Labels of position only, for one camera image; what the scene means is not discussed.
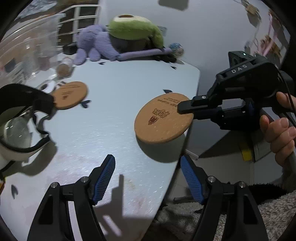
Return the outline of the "person's right hand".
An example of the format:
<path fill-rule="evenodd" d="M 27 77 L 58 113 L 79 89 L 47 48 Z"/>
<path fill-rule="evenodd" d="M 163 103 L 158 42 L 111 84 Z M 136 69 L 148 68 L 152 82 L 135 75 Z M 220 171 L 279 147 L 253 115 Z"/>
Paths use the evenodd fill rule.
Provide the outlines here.
<path fill-rule="evenodd" d="M 266 115 L 262 115 L 260 128 L 265 140 L 270 144 L 270 150 L 275 154 L 275 161 L 286 167 L 289 163 L 287 158 L 295 147 L 295 127 L 290 126 L 287 118 L 270 122 Z"/>

